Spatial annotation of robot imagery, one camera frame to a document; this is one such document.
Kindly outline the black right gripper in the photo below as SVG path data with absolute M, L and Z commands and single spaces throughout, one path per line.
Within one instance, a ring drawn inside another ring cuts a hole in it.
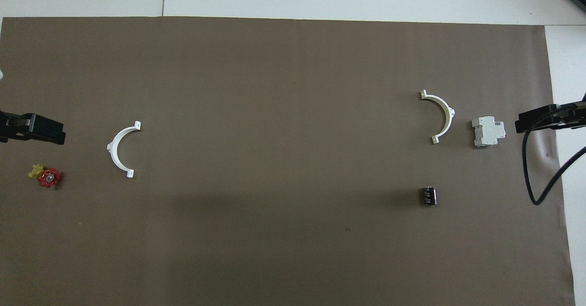
M 556 109 L 558 112 L 552 114 L 551 112 Z M 515 121 L 516 133 L 525 133 L 538 120 L 534 131 L 551 127 L 551 129 L 586 128 L 586 93 L 581 101 L 564 105 L 545 105 L 519 113 L 518 120 Z

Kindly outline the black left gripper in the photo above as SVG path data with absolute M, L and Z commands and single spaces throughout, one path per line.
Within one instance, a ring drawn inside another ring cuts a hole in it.
M 64 145 L 66 133 L 64 124 L 38 114 L 30 118 L 4 113 L 0 110 L 0 142 L 9 139 L 27 141 L 32 139 Z

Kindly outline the white half-ring pipe clamp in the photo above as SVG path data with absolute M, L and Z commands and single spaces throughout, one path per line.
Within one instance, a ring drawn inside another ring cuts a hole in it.
M 419 96 L 422 101 L 431 101 L 436 103 L 444 113 L 444 126 L 438 133 L 430 137 L 432 144 L 438 144 L 441 141 L 441 138 L 450 130 L 454 116 L 456 115 L 456 111 L 454 108 L 450 107 L 445 99 L 438 97 L 437 95 L 430 94 L 425 89 L 419 92 Z
M 121 129 L 117 134 L 113 137 L 112 141 L 107 145 L 107 151 L 111 157 L 113 164 L 119 168 L 121 171 L 125 172 L 127 178 L 134 177 L 134 169 L 126 167 L 119 158 L 119 145 L 121 141 L 126 137 L 126 135 L 138 132 L 141 130 L 141 121 L 136 120 L 132 126 L 127 128 Z

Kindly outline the red handwheel yellow valve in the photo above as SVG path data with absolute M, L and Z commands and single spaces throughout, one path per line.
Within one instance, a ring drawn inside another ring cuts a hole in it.
M 32 169 L 27 176 L 35 179 L 41 187 L 46 188 L 58 185 L 61 180 L 61 172 L 59 170 L 41 164 L 32 165 Z

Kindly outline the white circuit breaker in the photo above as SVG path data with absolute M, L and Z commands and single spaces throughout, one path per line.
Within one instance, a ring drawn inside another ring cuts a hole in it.
M 494 116 L 482 116 L 471 120 L 474 129 L 474 146 L 487 147 L 497 145 L 499 139 L 507 137 L 504 122 L 496 121 Z

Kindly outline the brown paper mat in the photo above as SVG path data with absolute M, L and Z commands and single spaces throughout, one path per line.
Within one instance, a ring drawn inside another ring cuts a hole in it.
M 553 103 L 542 26 L 4 18 L 0 70 L 67 134 L 0 144 L 0 306 L 574 306 L 515 132 Z

